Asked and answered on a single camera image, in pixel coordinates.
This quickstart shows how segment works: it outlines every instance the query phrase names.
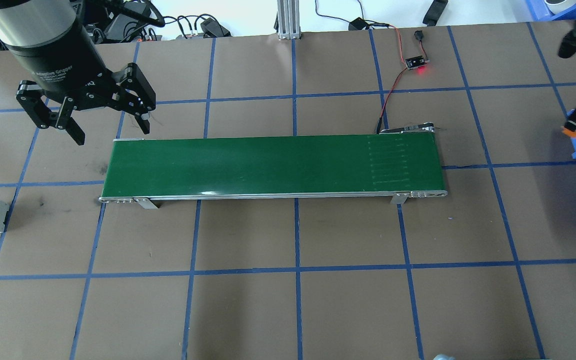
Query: metal bracket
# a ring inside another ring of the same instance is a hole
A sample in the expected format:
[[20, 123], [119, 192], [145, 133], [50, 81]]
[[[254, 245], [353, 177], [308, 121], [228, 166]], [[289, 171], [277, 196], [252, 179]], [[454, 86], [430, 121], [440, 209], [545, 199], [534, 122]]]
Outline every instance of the metal bracket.
[[392, 196], [390, 203], [392, 205], [402, 205], [406, 203], [408, 198], [443, 198], [448, 195], [448, 191], [445, 190], [432, 190], [432, 191], [407, 191], [395, 193]]
[[147, 197], [135, 197], [134, 200], [146, 210], [155, 210], [160, 208]]
[[299, 0], [277, 0], [277, 33], [280, 40], [301, 39]]

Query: cable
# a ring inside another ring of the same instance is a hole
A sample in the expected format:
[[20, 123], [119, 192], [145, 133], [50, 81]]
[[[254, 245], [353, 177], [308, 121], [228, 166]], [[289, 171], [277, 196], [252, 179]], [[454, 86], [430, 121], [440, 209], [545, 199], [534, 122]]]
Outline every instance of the cable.
[[423, 53], [423, 59], [427, 62], [428, 55], [426, 55], [426, 50], [424, 49], [424, 43], [421, 40], [419, 40], [419, 47], [421, 47], [421, 52]]
[[382, 129], [382, 123], [384, 122], [384, 114], [386, 113], [386, 105], [388, 104], [388, 99], [391, 98], [393, 91], [395, 91], [397, 84], [402, 79], [402, 76], [404, 75], [404, 73], [406, 73], [406, 70], [408, 70], [408, 68], [403, 69], [399, 73], [399, 75], [397, 75], [397, 78], [395, 79], [394, 84], [392, 84], [392, 87], [390, 88], [390, 91], [388, 92], [388, 95], [386, 96], [386, 100], [383, 101], [383, 106], [381, 107], [381, 113], [379, 114], [379, 121], [377, 122], [377, 127], [375, 128], [375, 133], [377, 133], [377, 134]]
[[362, 4], [361, 0], [357, 0], [357, 3], [359, 3], [359, 9], [361, 9], [361, 18], [364, 18], [364, 5]]
[[340, 18], [337, 16], [330, 16], [328, 14], [320, 14], [319, 3], [317, 2], [317, 0], [315, 0], [315, 14], [317, 14], [318, 16], [321, 16], [322, 18], [337, 19], [337, 20], [345, 21], [346, 23], [350, 24], [350, 21], [346, 20], [345, 18]]

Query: electrical cord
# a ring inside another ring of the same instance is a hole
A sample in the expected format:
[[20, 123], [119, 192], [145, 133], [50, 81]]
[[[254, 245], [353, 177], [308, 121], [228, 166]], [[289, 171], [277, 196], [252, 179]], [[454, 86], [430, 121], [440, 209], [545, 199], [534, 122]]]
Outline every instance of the electrical cord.
[[391, 95], [393, 95], [393, 91], [395, 91], [395, 88], [397, 87], [397, 84], [400, 83], [400, 80], [402, 79], [402, 76], [404, 75], [404, 73], [406, 73], [406, 70], [408, 70], [408, 68], [403, 69], [399, 75], [397, 75], [397, 78], [395, 79], [394, 84], [392, 84], [392, 87], [390, 88], [390, 91], [388, 92], [388, 95], [386, 96], [386, 100], [383, 101], [383, 106], [381, 107], [381, 113], [379, 114], [379, 121], [377, 122], [377, 126], [375, 127], [375, 134], [378, 134], [381, 130], [382, 130], [382, 123], [384, 123], [384, 114], [386, 113], [386, 105], [388, 105], [388, 99], [391, 98]]
[[321, 16], [322, 18], [341, 20], [341, 21], [345, 21], [346, 23], [350, 24], [350, 21], [346, 20], [345, 18], [340, 18], [337, 16], [330, 16], [329, 14], [320, 14], [319, 6], [320, 6], [319, 3], [317, 2], [317, 0], [315, 0], [315, 14], [317, 14], [318, 16]]

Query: conveyor belt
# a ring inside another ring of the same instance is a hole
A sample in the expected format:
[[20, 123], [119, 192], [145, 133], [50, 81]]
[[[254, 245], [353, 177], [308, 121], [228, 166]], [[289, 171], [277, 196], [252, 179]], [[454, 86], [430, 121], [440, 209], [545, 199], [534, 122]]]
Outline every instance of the conveyor belt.
[[102, 202], [445, 196], [434, 132], [121, 139]]

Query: black cable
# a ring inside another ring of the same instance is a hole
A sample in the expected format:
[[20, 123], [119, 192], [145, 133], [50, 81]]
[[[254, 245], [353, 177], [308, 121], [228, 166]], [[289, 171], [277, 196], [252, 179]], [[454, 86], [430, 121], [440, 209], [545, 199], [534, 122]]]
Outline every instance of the black cable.
[[144, 16], [143, 14], [140, 14], [137, 11], [128, 9], [127, 7], [124, 6], [123, 2], [117, 4], [112, 0], [88, 0], [88, 1], [92, 4], [99, 5], [100, 7], [106, 7], [115, 14], [124, 14], [125, 16], [128, 16], [138, 21], [143, 21], [148, 25], [153, 25], [154, 27], [163, 28], [166, 25], [162, 13], [160, 13], [160, 10], [153, 5], [151, 0], [143, 0], [143, 3], [146, 4], [146, 7], [150, 9], [157, 18]]
[[359, 3], [359, 9], [361, 9], [361, 18], [364, 18], [364, 5], [362, 4], [361, 0], [357, 0], [357, 3]]
[[328, 14], [320, 14], [319, 3], [317, 2], [317, 0], [315, 0], [315, 14], [317, 14], [318, 16], [321, 16], [322, 18], [341, 20], [341, 21], [345, 21], [346, 23], [350, 24], [350, 21], [346, 20], [345, 18], [340, 18], [337, 16], [330, 16]]
[[121, 36], [124, 36], [124, 37], [126, 36], [126, 30], [128, 30], [128, 25], [130, 25], [130, 24], [135, 25], [135, 26], [133, 26], [133, 28], [137, 27], [137, 25], [139, 25], [139, 23], [137, 21], [128, 21], [126, 23], [126, 25], [123, 26], [123, 32], [121, 33]]
[[151, 41], [157, 41], [157, 32], [155, 32], [152, 27], [148, 29], [148, 36], [150, 37]]

